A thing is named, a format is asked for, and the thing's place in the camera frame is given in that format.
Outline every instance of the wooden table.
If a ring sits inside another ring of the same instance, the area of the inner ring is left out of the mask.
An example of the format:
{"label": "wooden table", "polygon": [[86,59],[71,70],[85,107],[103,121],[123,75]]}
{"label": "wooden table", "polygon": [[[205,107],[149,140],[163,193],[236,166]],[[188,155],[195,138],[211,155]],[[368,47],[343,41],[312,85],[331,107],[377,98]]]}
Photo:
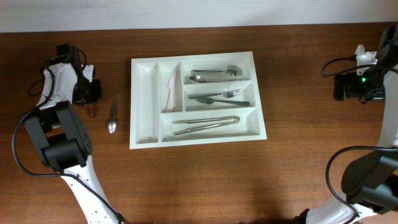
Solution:
{"label": "wooden table", "polygon": [[[105,30],[0,34],[0,223],[84,223],[71,190],[60,178],[23,173],[11,153],[11,135],[38,98],[26,89],[39,65],[69,42],[85,51],[103,84],[99,113],[76,108],[94,144],[95,171],[113,207],[132,223],[238,223],[292,218],[331,197],[325,166],[337,150],[376,145],[384,102],[333,100],[333,79],[320,76],[329,60],[352,55],[358,44],[376,51],[392,24]],[[129,150],[131,58],[253,51],[268,140]],[[113,98],[119,129],[105,120]],[[17,139],[22,162],[44,168],[24,128]],[[339,189],[348,163],[332,167]],[[366,223],[396,223],[391,212]]]}

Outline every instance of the empty compartment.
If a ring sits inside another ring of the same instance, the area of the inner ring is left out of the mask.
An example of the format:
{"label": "empty compartment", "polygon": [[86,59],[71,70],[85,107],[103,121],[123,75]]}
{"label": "empty compartment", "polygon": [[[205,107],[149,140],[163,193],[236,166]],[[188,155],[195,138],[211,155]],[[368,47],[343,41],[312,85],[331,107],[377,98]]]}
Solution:
{"label": "empty compartment", "polygon": [[[216,128],[205,129],[188,134],[174,135],[173,132],[184,130],[185,128],[192,128],[197,126],[204,126],[208,124],[222,123],[225,121],[212,121],[195,124],[173,124],[174,121],[189,120],[189,119],[206,119],[206,118],[220,118],[227,116],[238,116],[240,118],[238,123],[220,126]],[[186,112],[174,114],[162,114],[160,116],[160,138],[162,142],[169,141],[185,141],[196,140],[195,144],[200,144],[201,139],[210,138],[229,138],[225,141],[242,141],[238,138],[240,136],[258,136],[260,135],[259,119],[255,108],[240,108],[233,110],[223,110],[221,113],[214,113],[214,111],[199,111]]]}
{"label": "empty compartment", "polygon": [[197,74],[204,78],[206,81],[228,81],[228,80],[250,80],[251,79],[251,66],[249,57],[234,57],[229,55],[228,57],[209,58],[203,60],[184,60],[181,62],[181,73],[183,76],[184,84],[197,84],[189,79],[191,70],[223,70],[225,71],[229,65],[238,66],[242,75],[231,76],[225,72],[218,73],[201,73]]}
{"label": "empty compartment", "polygon": [[159,110],[157,97],[156,63],[138,63],[132,65],[131,127],[136,126],[135,142],[151,143],[159,140]]}
{"label": "empty compartment", "polygon": [[200,103],[195,99],[188,98],[189,95],[193,94],[205,94],[205,93],[224,93],[226,91],[241,90],[242,94],[236,95],[231,98],[226,98],[223,95],[209,96],[214,100],[228,100],[228,101],[248,101],[250,105],[256,105],[256,98],[254,96],[253,84],[250,81],[243,82],[223,82],[223,83],[207,83],[203,85],[185,85],[184,86],[184,101],[186,111],[200,111],[200,110],[218,110],[228,108],[242,108],[245,106],[234,105],[230,103],[214,102],[210,105]]}
{"label": "empty compartment", "polygon": [[[174,83],[171,82],[170,78],[173,73],[176,72]],[[180,62],[160,62],[157,64],[157,74],[159,83],[159,106],[162,113],[167,112],[180,112],[182,111],[182,84],[181,84],[181,72]],[[170,88],[174,84],[174,98],[173,107],[171,111],[167,111],[167,103],[169,102]]]}

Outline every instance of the metal spoon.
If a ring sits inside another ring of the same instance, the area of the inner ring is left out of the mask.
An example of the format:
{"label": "metal spoon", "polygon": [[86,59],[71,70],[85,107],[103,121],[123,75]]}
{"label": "metal spoon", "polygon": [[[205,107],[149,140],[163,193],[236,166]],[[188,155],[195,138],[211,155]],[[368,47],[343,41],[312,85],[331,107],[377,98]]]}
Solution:
{"label": "metal spoon", "polygon": [[250,106],[249,101],[231,101],[231,100],[215,100],[209,97],[204,97],[204,96],[199,96],[196,97],[195,100],[200,103],[206,103],[207,105],[210,105],[214,102],[220,102],[220,103],[230,103],[238,106]]}
{"label": "metal spoon", "polygon": [[106,123],[106,128],[108,129],[109,133],[111,133],[111,134],[115,132],[116,126],[117,126],[115,119],[114,119],[115,113],[116,113],[116,99],[113,100],[112,109],[111,109],[111,117],[108,120],[108,122]]}
{"label": "metal spoon", "polygon": [[239,66],[228,65],[225,70],[191,70],[191,75],[204,74],[204,73],[221,73],[221,72],[224,72],[227,75],[231,75],[234,77],[239,77],[243,74]]}
{"label": "metal spoon", "polygon": [[201,77],[200,75],[192,75],[189,77],[191,83],[209,83],[209,82],[228,82],[228,81],[235,81],[235,80],[219,80],[219,81],[208,81],[205,78]]}

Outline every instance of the cutlery organizer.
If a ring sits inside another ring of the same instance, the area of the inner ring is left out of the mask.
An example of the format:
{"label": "cutlery organizer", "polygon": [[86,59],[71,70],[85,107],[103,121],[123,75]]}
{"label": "cutlery organizer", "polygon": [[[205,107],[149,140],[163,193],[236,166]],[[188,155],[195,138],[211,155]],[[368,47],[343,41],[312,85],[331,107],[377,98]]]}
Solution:
{"label": "cutlery organizer", "polygon": [[[228,65],[239,66],[243,74],[240,77],[226,73],[200,75],[222,80],[212,83],[192,83],[189,79],[191,70],[223,70]],[[174,71],[177,72],[174,105],[172,112],[166,112],[168,84]],[[267,139],[252,52],[132,59],[131,76],[130,149]],[[250,105],[242,107],[219,102],[207,105],[188,98],[189,94],[230,90],[241,90],[242,94],[212,98],[249,101]],[[173,134],[197,126],[173,124],[174,121],[225,116],[239,116],[240,120],[217,128]]]}

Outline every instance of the white wall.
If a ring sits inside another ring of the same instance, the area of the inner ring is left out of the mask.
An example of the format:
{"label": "white wall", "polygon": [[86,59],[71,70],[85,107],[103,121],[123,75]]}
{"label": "white wall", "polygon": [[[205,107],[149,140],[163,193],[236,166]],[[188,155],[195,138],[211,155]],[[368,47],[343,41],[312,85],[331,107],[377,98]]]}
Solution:
{"label": "white wall", "polygon": [[398,21],[398,0],[0,0],[0,32]]}

